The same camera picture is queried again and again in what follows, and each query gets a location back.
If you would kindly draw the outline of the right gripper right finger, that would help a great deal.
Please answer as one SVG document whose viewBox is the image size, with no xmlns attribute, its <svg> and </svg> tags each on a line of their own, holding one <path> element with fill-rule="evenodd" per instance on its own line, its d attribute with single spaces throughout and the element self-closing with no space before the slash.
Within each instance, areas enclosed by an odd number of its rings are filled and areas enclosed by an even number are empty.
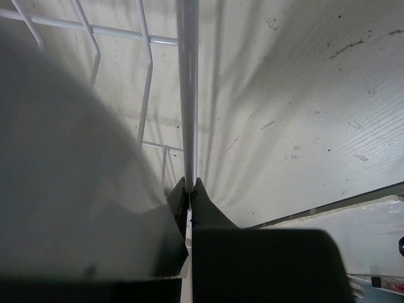
<svg viewBox="0 0 404 303">
<path fill-rule="evenodd" d="M 195 302 L 353 302 L 333 239 L 317 229 L 241 229 L 197 180 L 191 197 Z"/>
</svg>

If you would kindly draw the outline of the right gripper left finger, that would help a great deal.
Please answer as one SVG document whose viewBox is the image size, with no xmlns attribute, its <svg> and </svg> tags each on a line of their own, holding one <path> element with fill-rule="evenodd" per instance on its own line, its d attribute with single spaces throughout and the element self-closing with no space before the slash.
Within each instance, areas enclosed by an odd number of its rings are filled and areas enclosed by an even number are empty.
<svg viewBox="0 0 404 303">
<path fill-rule="evenodd" d="M 2 302 L 171 302 L 187 256 L 146 179 L 1 183 Z"/>
</svg>

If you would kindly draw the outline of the white plate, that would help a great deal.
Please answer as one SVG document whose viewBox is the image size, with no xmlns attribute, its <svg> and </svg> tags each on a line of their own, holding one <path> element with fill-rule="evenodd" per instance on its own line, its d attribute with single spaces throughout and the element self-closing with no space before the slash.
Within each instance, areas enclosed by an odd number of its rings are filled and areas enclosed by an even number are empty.
<svg viewBox="0 0 404 303">
<path fill-rule="evenodd" d="M 184 239 L 125 125 L 85 85 L 1 27 L 1 275 L 177 276 Z"/>
</svg>

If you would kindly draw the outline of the white wire dish rack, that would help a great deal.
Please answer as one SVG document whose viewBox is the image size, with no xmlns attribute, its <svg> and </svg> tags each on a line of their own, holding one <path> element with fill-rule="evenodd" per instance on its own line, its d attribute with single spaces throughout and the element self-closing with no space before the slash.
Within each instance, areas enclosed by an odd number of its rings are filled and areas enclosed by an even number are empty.
<svg viewBox="0 0 404 303">
<path fill-rule="evenodd" d="M 1 27 L 85 85 L 127 127 L 185 238 L 174 3 L 2 1 Z M 171 302 L 190 299 L 187 253 Z"/>
</svg>

